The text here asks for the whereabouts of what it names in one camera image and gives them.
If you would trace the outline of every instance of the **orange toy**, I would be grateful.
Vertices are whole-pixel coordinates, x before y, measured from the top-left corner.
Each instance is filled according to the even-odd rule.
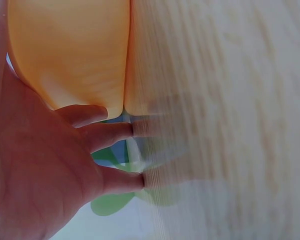
[[[122,113],[130,0],[10,0],[9,56],[53,109],[72,104]]]

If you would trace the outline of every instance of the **blurred object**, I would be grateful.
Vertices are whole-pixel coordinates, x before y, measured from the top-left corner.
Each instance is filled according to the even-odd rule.
[[[151,211],[157,239],[300,240],[300,0],[131,11],[129,156],[155,198],[180,192]]]
[[[129,0],[9,0],[9,57],[17,75],[53,108],[122,113]]]

